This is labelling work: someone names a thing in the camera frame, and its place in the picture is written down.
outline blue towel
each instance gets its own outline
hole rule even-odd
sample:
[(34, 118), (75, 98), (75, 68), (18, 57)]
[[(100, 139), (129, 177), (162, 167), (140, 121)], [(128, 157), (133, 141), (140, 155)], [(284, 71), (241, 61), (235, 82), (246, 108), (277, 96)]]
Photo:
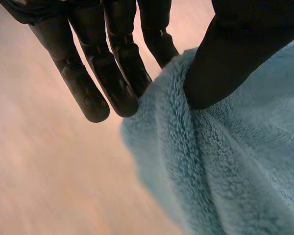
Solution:
[(195, 52), (123, 121), (143, 184), (184, 234), (294, 235), (294, 41), (203, 111), (183, 93)]

